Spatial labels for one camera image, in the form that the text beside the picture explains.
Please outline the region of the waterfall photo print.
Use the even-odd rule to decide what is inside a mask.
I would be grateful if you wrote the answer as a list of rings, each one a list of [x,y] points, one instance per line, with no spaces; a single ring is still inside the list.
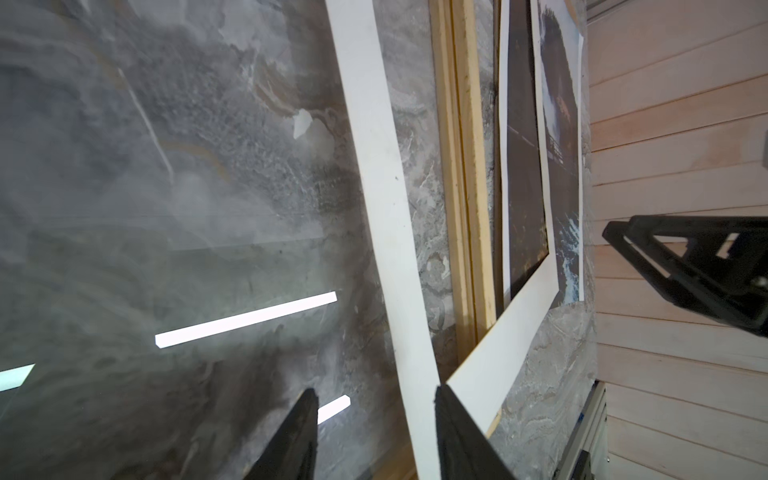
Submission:
[[[556,307],[584,298],[581,73],[583,36],[573,1],[538,3],[542,105],[556,262]]]

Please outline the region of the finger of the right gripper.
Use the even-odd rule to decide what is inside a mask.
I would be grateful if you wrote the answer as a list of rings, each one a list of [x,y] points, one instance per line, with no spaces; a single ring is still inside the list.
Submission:
[[[636,215],[602,237],[668,302],[767,336],[765,217]]]

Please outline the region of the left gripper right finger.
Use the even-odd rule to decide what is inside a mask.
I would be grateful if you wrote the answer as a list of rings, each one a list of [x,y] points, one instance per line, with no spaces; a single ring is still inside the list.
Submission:
[[[434,404],[442,480],[514,479],[448,385],[436,389]]]

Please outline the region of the wooden picture frame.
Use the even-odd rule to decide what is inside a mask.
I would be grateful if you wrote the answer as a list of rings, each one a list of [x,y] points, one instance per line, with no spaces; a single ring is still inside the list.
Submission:
[[[444,177],[457,352],[461,364],[497,321],[474,4],[428,4]],[[422,479],[411,438],[373,473]]]

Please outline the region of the transparent acrylic sheet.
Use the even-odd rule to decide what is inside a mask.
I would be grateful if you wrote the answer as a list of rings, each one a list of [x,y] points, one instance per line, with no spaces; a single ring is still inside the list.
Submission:
[[[5,479],[240,479],[300,394],[315,475],[404,431],[321,1],[1,5]]]

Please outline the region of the white passe-partout mat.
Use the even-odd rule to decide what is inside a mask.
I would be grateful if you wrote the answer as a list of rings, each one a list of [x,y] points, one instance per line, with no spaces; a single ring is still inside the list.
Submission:
[[[422,294],[405,175],[391,109],[373,4],[326,4],[370,235],[392,336],[415,467],[442,476],[435,396],[441,392]],[[548,256],[498,322],[449,378],[474,432],[484,434],[502,406],[558,291]]]

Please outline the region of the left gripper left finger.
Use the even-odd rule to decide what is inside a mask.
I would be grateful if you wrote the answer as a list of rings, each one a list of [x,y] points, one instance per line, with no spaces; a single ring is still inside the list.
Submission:
[[[285,417],[245,480],[311,480],[318,445],[319,399],[306,389]]]

